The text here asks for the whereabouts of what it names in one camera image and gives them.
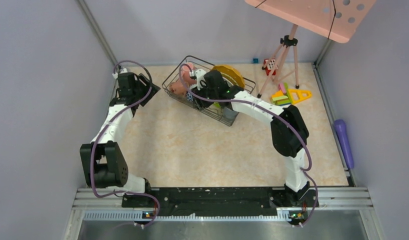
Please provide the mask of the red patterned bowl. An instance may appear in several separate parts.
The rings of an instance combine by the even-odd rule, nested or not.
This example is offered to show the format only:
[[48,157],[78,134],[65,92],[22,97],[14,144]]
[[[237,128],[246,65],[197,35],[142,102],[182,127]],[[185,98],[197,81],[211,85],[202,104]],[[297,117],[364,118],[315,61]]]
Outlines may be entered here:
[[193,94],[191,92],[187,92],[186,93],[186,100],[192,104],[194,104],[195,102],[195,97],[193,96]]

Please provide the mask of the yellow polka dot plate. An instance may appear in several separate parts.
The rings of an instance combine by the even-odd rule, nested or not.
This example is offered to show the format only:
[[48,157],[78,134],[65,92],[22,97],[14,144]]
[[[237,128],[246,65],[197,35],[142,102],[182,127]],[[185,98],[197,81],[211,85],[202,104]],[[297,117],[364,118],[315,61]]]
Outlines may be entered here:
[[232,85],[239,86],[241,88],[245,88],[245,80],[241,73],[232,67],[231,65],[227,64],[219,64],[214,65],[211,70],[216,70],[221,73],[222,77],[229,81]]

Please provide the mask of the pink mug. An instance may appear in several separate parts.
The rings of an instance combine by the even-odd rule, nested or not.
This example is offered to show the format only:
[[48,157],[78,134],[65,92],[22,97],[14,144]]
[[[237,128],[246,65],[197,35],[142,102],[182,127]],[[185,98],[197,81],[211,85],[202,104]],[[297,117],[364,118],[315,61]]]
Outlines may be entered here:
[[181,67],[181,77],[182,79],[187,82],[189,85],[193,85],[197,83],[197,80],[192,78],[190,73],[191,70],[194,70],[195,66],[191,62],[186,62],[182,67]]

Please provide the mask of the green plate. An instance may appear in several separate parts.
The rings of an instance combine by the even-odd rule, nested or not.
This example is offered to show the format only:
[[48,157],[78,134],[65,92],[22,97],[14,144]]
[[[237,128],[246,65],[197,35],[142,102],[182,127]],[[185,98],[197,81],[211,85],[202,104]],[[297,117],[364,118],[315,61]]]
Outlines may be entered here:
[[219,108],[219,109],[221,108],[221,106],[220,106],[220,104],[218,102],[214,102],[212,105],[215,106],[216,108]]

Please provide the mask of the dark wire dish rack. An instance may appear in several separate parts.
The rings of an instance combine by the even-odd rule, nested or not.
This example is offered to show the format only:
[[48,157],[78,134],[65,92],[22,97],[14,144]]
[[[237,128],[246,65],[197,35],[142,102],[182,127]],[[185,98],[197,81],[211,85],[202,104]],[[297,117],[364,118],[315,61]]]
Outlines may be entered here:
[[232,97],[235,90],[253,93],[256,83],[245,78],[234,67],[213,64],[198,57],[187,55],[163,81],[164,91],[173,99],[227,125],[232,126],[238,112],[229,102],[209,102]]

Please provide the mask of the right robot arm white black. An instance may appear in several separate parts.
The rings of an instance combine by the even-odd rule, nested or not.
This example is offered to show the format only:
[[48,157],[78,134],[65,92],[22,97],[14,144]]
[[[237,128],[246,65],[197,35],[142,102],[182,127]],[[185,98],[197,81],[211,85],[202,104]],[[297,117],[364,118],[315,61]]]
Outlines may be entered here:
[[218,70],[197,69],[188,71],[197,85],[191,87],[194,99],[204,108],[213,103],[230,107],[233,111],[252,117],[270,127],[272,145],[285,159],[286,201],[299,206],[306,200],[305,188],[309,186],[305,172],[305,157],[310,157],[307,148],[309,131],[299,109],[294,105],[281,107],[261,100],[243,87],[228,85]]

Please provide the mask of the grey white cup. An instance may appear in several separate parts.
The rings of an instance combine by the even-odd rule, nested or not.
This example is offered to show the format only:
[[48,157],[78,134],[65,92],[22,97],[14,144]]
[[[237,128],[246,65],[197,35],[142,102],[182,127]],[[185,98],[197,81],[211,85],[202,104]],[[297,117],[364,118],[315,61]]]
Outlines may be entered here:
[[222,115],[228,121],[232,121],[232,122],[235,121],[238,114],[239,112],[232,110],[227,106],[222,109]]

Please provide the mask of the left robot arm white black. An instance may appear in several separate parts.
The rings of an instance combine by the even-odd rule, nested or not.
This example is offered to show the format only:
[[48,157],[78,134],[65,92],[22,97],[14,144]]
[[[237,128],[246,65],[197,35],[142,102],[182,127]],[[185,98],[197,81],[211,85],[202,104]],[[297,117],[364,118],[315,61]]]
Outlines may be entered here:
[[153,200],[147,189],[148,181],[131,174],[119,141],[139,106],[145,106],[160,90],[150,73],[122,72],[114,74],[118,87],[110,100],[107,117],[97,135],[80,147],[80,159],[88,187],[113,189],[134,193],[133,199],[141,207]]

